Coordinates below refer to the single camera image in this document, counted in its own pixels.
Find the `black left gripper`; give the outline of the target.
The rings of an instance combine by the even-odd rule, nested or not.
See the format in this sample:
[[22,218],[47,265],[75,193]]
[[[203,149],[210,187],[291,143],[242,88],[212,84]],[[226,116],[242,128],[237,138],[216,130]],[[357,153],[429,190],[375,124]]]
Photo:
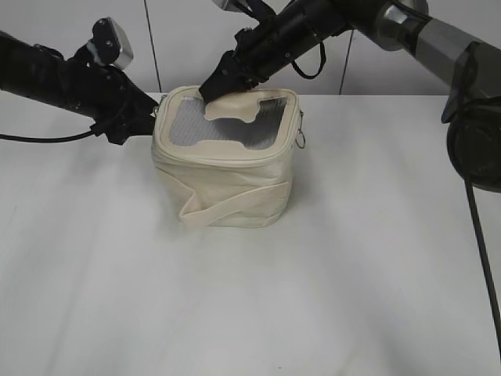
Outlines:
[[157,101],[139,89],[120,69],[103,65],[93,43],[80,47],[62,68],[68,107],[94,120],[91,131],[112,144],[151,136]]

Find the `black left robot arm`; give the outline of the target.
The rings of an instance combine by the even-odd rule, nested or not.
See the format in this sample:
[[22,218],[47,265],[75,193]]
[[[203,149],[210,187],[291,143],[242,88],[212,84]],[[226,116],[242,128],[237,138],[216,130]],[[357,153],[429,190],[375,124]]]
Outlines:
[[89,130],[73,136],[37,138],[3,134],[5,141],[69,143],[104,135],[124,144],[133,136],[151,136],[157,101],[139,89],[120,69],[90,60],[82,49],[65,59],[55,49],[28,45],[1,34],[1,89],[93,120]]

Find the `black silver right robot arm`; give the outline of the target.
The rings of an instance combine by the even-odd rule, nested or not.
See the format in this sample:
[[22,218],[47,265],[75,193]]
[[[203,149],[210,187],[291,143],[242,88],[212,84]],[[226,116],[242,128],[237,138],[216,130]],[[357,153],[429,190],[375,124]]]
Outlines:
[[220,1],[257,26],[236,34],[200,86],[205,102],[266,82],[327,38],[359,31],[386,51],[404,50],[450,89],[442,113],[447,151],[473,186],[500,189],[500,51],[431,17],[425,1],[292,1],[279,12],[262,1]]

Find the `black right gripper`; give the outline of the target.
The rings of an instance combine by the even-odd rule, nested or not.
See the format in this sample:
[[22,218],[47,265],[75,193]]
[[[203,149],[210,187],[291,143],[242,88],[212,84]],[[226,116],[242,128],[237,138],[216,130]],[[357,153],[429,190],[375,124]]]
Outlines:
[[246,92],[266,82],[294,61],[297,18],[281,16],[235,35],[236,47],[225,53],[221,66],[200,86],[203,100]]

